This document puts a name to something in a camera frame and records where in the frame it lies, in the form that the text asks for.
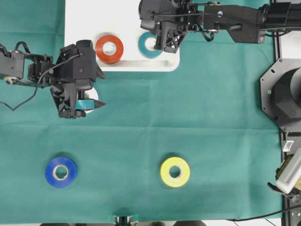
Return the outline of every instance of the wire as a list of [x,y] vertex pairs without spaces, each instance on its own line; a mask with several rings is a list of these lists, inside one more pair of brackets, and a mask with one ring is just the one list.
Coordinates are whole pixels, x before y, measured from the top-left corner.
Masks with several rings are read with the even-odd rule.
[[252,218],[245,218],[245,219],[231,219],[229,221],[239,222],[239,221],[248,221],[248,220],[267,218],[267,217],[270,217],[270,216],[273,216],[273,215],[276,215],[276,214],[279,214],[279,213],[285,213],[285,212],[288,212],[290,210],[294,210],[294,209],[297,209],[297,208],[301,208],[301,205],[292,206],[290,208],[287,208],[287,209],[284,209],[284,210],[279,210],[279,211],[276,211],[276,212],[273,212],[273,213],[269,213],[269,214],[266,214],[266,215],[261,215],[261,216],[252,217]]
[[301,27],[269,27],[269,28],[261,28],[260,31],[274,31],[279,29],[299,29],[301,31]]
[[4,45],[2,45],[1,43],[0,43],[0,49],[3,50],[3,53],[4,53],[5,56],[8,55],[8,50],[7,50],[6,47],[5,47]]
[[204,15],[204,13],[187,13],[187,14],[158,14],[155,13],[156,16],[166,16],[166,17],[180,17],[180,16],[197,16]]
[[28,45],[27,45],[26,42],[24,42],[24,41],[20,41],[20,42],[18,42],[18,43],[16,44],[15,51],[20,52],[20,50],[19,50],[19,46],[20,46],[20,45],[23,46],[23,48],[25,49],[25,52],[26,52],[26,53],[30,53],[29,48],[28,48]]
[[204,37],[204,39],[205,39],[206,41],[211,42],[211,41],[214,40],[214,35],[215,35],[214,32],[211,32],[211,33],[210,33],[210,37],[208,37],[208,36],[205,34],[203,28],[202,28],[199,24],[197,24],[197,26],[198,26],[199,32],[201,32],[202,36]]
[[266,221],[268,221],[271,225],[276,226],[274,223],[270,222],[268,219],[265,219]]
[[72,59],[74,59],[74,58],[76,58],[76,57],[79,57],[79,56],[80,56],[79,54],[74,55],[74,56],[70,57],[68,60],[66,60],[66,61],[64,61],[64,62],[61,62],[61,63],[59,63],[58,65],[55,65],[55,66],[49,68],[48,70],[46,70],[46,71],[40,76],[40,78],[39,78],[39,80],[38,80],[38,82],[37,82],[37,84],[36,84],[36,87],[35,87],[35,90],[34,90],[33,95],[32,95],[30,98],[28,98],[27,100],[25,100],[25,101],[19,103],[16,107],[13,108],[13,107],[9,106],[8,104],[6,104],[5,102],[2,102],[2,101],[0,101],[0,104],[3,104],[3,105],[5,105],[6,107],[8,107],[10,110],[15,111],[17,108],[19,108],[19,107],[21,107],[22,105],[26,104],[28,101],[30,101],[31,99],[33,99],[33,98],[36,96],[36,94],[37,94],[37,92],[38,92],[39,84],[41,83],[42,79],[45,77],[46,73],[48,73],[49,71],[51,71],[51,70],[53,70],[53,69],[55,69],[55,68],[57,68],[57,67],[62,66],[63,64],[65,64],[65,63],[67,63],[67,62],[71,61]]
[[256,28],[257,24],[252,23],[248,20],[242,19],[242,18],[238,18],[235,16],[231,16],[231,15],[219,15],[218,13],[205,13],[203,11],[199,11],[199,13],[187,13],[187,14],[159,14],[159,13],[154,13],[154,15],[156,16],[167,16],[167,17],[180,17],[180,16],[198,16],[198,15],[214,15],[214,16],[219,16],[219,17],[225,17],[225,18],[229,18],[232,20],[236,20],[236,21],[242,21],[245,24],[248,24],[249,26],[254,26]]
[[281,36],[283,36],[283,35],[286,35],[286,34],[288,34],[288,33],[290,33],[290,32],[292,32],[292,31],[288,31],[288,32],[284,32],[284,33],[282,33],[282,34],[276,34],[276,35],[273,35],[273,34],[265,34],[265,36],[272,37],[272,38],[278,38],[278,37],[281,37]]

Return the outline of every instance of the tape roll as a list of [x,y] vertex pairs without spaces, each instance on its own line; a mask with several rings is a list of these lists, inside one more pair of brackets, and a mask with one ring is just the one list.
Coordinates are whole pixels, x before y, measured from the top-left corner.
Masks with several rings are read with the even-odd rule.
[[[172,167],[177,167],[180,172],[179,175],[173,177],[170,174],[170,169]],[[190,168],[188,163],[178,157],[172,157],[165,160],[161,165],[160,170],[161,178],[163,182],[170,187],[182,187],[184,184],[187,183],[190,177]]]
[[[57,175],[57,170],[63,168],[66,174],[63,177]],[[75,180],[77,176],[77,168],[74,162],[68,158],[58,157],[50,161],[45,169],[46,181],[53,187],[67,187]]]
[[[98,93],[95,88],[85,91],[85,94],[88,96],[89,99],[99,100]],[[92,111],[93,110],[86,111],[86,114],[89,114]]]
[[95,50],[101,61],[111,65],[120,61],[124,48],[118,37],[114,35],[105,35],[97,41]]
[[140,52],[149,59],[158,57],[162,51],[154,49],[157,37],[150,32],[146,32],[140,36],[138,47]]

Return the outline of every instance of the green fabric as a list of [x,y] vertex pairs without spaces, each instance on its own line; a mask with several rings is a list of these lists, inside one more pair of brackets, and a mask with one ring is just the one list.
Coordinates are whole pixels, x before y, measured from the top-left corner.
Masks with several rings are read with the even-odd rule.
[[[222,1],[255,8],[267,2]],[[13,49],[23,40],[32,52],[57,57],[64,1],[1,5],[2,44]],[[220,32],[207,43],[190,34],[174,72],[106,73],[95,88],[108,105],[87,118],[59,119],[48,89],[16,112],[0,106],[0,223],[112,222],[113,215],[129,214],[133,220],[246,218],[281,209],[280,195],[267,187],[280,165],[278,130],[260,110],[259,78],[273,62],[270,38],[236,44]],[[32,92],[0,83],[1,101],[12,105]],[[78,167],[70,187],[45,180],[45,166],[56,156]],[[160,180],[169,156],[190,165],[181,188]]]

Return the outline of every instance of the black robotic arm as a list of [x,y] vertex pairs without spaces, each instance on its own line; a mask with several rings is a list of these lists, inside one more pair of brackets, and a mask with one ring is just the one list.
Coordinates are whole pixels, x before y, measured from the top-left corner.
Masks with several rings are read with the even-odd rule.
[[177,52],[188,32],[200,32],[206,41],[213,41],[216,33],[227,30],[235,42],[263,43],[265,36],[273,36],[267,32],[301,30],[301,4],[290,2],[254,9],[192,0],[142,0],[139,12],[141,27],[157,36],[155,49],[170,53]]

